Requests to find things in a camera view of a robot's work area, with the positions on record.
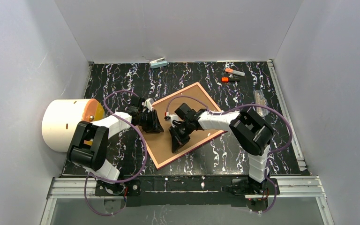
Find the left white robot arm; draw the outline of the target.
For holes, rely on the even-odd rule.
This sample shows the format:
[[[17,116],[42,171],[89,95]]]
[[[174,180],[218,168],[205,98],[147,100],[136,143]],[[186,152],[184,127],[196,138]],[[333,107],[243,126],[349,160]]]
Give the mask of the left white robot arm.
[[[164,131],[158,113],[153,108],[153,99],[133,96],[122,112],[95,122],[80,121],[67,151],[67,160],[92,173],[106,183],[117,183],[119,170],[107,156],[109,139],[128,128],[142,128],[145,133],[159,134]]]

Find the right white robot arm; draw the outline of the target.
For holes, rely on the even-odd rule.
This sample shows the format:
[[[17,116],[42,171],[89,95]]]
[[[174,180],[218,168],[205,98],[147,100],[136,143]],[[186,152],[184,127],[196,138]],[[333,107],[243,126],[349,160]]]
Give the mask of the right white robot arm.
[[[176,153],[190,141],[197,130],[231,132],[250,159],[248,179],[243,186],[249,192],[263,193],[267,188],[269,169],[266,165],[273,129],[254,109],[242,108],[233,112],[214,112],[208,109],[195,111],[183,103],[174,114],[165,113],[171,123],[169,132],[172,152]]]

